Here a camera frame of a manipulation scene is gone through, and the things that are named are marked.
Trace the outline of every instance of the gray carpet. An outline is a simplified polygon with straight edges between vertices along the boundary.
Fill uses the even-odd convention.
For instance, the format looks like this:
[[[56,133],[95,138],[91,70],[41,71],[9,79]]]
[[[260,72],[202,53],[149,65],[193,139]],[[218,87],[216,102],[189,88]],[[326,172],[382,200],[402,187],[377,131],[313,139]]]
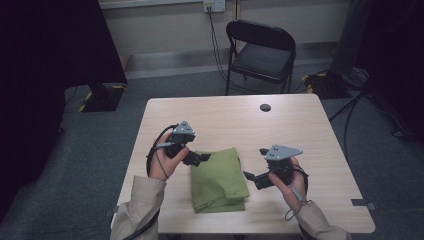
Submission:
[[[327,67],[296,66],[292,89],[304,90],[300,77]],[[240,77],[235,81],[243,82]],[[267,86],[264,91],[276,89]],[[0,226],[0,239],[108,239],[107,215],[118,199],[147,101],[223,95],[224,90],[218,72],[131,80],[116,112],[79,113],[89,92],[79,87],[66,106],[65,131],[44,172],[19,191]],[[68,89],[67,98],[73,92]],[[330,117],[350,100],[322,103]],[[346,112],[332,121],[341,147],[347,117]],[[378,207],[371,211],[376,231],[355,234],[354,239],[423,239],[424,148],[422,143],[393,137],[394,128],[395,121],[371,97],[362,98],[351,115],[346,137],[349,165],[364,199]]]

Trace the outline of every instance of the person's arm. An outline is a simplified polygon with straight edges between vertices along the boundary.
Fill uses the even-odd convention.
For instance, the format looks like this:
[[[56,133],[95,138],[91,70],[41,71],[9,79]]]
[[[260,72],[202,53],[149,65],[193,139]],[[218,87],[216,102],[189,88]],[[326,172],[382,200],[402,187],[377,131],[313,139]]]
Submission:
[[[165,142],[165,134],[159,143]],[[110,239],[125,239],[144,227],[162,205],[166,180],[178,164],[187,156],[189,149],[184,147],[174,158],[165,155],[164,149],[158,149],[153,155],[149,177],[135,176],[130,202],[122,203],[115,216]],[[136,239],[158,239],[158,225],[155,222]]]
[[[292,163],[299,166],[296,158],[291,158]],[[277,175],[270,173],[269,179],[281,191],[283,198],[295,214],[299,225],[312,237],[321,239],[351,239],[351,235],[346,230],[331,226],[325,218],[321,209],[314,203],[306,199],[305,182],[303,175],[295,171],[293,181],[290,186],[285,185]],[[302,201],[298,199],[293,191],[296,191]]]
[[[309,235],[318,240],[352,239],[348,231],[330,225],[324,213],[314,202],[302,206],[295,217],[300,226],[302,226]]]
[[[110,239],[124,239],[145,226],[162,205],[165,186],[164,181],[135,176],[131,201],[119,205]],[[137,239],[157,239],[157,231],[155,222]]]

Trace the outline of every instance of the folded green towel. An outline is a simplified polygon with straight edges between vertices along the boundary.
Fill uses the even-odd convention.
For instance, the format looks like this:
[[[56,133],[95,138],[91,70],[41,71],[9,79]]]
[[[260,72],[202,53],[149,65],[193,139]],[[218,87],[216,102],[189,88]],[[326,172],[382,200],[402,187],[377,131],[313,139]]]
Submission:
[[[244,210],[249,196],[235,148],[211,154],[207,162],[191,166],[191,196],[196,213]]]

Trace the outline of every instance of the black stand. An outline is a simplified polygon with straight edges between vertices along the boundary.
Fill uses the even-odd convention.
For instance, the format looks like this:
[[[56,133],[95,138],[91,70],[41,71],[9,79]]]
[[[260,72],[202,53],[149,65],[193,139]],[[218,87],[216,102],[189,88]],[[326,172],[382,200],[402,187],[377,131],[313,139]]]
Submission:
[[[118,107],[124,86],[103,86],[99,82],[89,82],[91,93],[84,100],[80,112],[113,112]]]

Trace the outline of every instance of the black chair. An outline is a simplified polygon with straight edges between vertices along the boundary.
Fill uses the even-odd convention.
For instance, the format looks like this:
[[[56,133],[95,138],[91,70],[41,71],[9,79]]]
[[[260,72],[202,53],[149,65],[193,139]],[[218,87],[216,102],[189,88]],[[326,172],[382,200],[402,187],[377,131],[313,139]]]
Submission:
[[[288,84],[287,93],[290,92],[296,43],[288,32],[245,20],[231,21],[226,31],[231,46],[225,95],[228,95],[231,72],[243,74],[245,80],[249,76],[282,84],[280,93]],[[239,53],[236,41],[246,43]]]

